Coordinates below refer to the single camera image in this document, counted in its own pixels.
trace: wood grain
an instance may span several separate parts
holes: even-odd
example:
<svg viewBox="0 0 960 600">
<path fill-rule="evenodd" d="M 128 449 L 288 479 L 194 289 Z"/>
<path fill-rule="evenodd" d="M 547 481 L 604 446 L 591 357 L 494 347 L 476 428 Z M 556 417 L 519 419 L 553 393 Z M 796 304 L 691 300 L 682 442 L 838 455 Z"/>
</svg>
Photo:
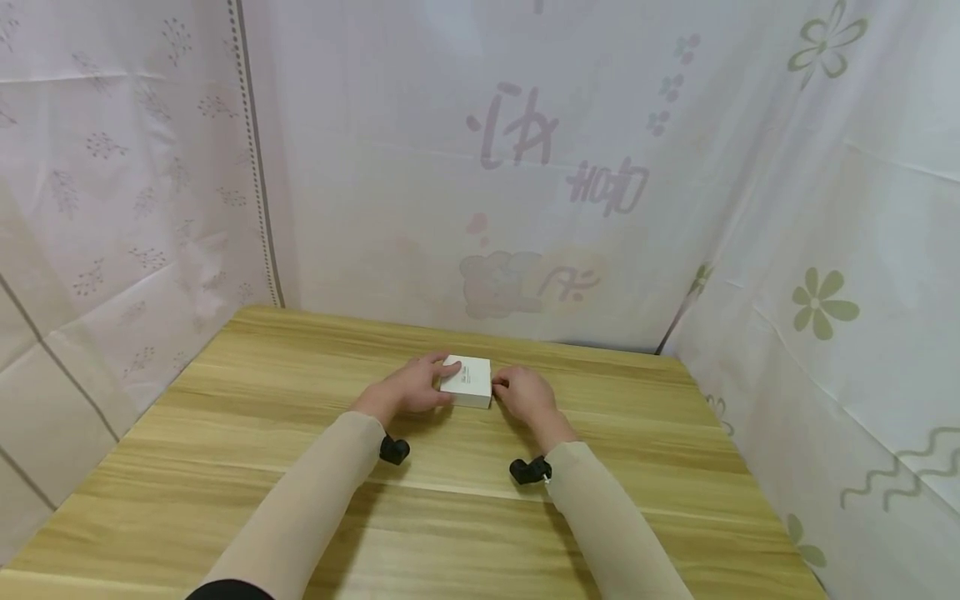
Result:
<svg viewBox="0 0 960 600">
<path fill-rule="evenodd" d="M 409 357 L 542 372 L 698 599 L 823 598 L 684 367 L 666 357 L 249 307 L 3 571 L 2 598 L 182 598 L 314 438 Z M 306 598 L 596 598 L 563 517 L 507 466 L 498 405 L 403 416 Z"/>
</svg>

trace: arm sleeve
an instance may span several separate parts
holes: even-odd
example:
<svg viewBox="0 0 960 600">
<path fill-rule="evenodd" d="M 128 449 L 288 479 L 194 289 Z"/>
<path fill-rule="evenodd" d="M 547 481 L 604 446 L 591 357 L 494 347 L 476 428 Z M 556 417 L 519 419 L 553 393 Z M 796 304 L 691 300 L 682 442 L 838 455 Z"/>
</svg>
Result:
<svg viewBox="0 0 960 600">
<path fill-rule="evenodd" d="M 266 598 L 300 600 L 353 493 L 373 471 L 383 436 L 373 417 L 341 415 L 267 494 L 198 592 L 239 580 Z"/>
<path fill-rule="evenodd" d="M 604 598 L 693 600 L 640 510 L 586 444 L 559 444 L 546 460 L 550 497 Z"/>
</svg>

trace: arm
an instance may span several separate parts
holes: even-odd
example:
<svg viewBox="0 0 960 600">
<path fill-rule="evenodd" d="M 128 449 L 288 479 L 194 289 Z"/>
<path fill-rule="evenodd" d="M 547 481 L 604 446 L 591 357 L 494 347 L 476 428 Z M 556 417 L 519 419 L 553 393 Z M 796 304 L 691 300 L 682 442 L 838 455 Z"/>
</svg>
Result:
<svg viewBox="0 0 960 600">
<path fill-rule="evenodd" d="M 353 493 L 376 464 L 384 428 L 400 410 L 452 402 L 432 386 L 434 377 L 460 370 L 460 363 L 435 364 L 446 356 L 415 358 L 367 388 L 283 475 L 190 598 L 244 597 L 228 595 L 234 589 L 228 586 L 239 585 L 250 598 L 300 600 Z"/>
<path fill-rule="evenodd" d="M 510 367 L 493 380 L 496 395 L 537 439 L 553 469 L 550 497 L 580 545 L 605 598 L 692 600 L 669 557 L 634 505 L 557 409 L 536 372 Z"/>
</svg>

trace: fabric wall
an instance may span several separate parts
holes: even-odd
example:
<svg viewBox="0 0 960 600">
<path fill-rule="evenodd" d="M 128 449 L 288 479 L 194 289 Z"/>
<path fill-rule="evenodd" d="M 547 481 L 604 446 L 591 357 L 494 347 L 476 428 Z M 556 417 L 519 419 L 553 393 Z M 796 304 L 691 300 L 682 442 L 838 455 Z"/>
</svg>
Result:
<svg viewBox="0 0 960 600">
<path fill-rule="evenodd" d="M 666 349 L 832 597 L 953 598 L 960 6 L 831 1 L 795 30 Z"/>
<path fill-rule="evenodd" d="M 236 16 L 0 2 L 0 564 L 238 306 L 279 300 Z"/>
<path fill-rule="evenodd" d="M 288 303 L 656 349 L 814 4 L 248 3 Z"/>
<path fill-rule="evenodd" d="M 958 30 L 948 0 L 0 2 L 0 563 L 262 302 L 666 337 L 833 597 L 950 597 Z"/>
</svg>

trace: white box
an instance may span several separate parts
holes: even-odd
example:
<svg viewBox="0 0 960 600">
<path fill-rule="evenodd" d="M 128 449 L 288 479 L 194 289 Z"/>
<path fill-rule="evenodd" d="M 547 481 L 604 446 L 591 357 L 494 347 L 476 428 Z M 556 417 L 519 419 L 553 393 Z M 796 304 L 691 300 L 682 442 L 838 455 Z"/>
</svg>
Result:
<svg viewBox="0 0 960 600">
<path fill-rule="evenodd" d="M 453 403 L 457 406 L 490 408 L 493 394 L 490 360 L 450 354 L 444 364 L 452 365 L 458 360 L 461 364 L 460 370 L 440 382 L 440 391 L 453 394 Z"/>
</svg>

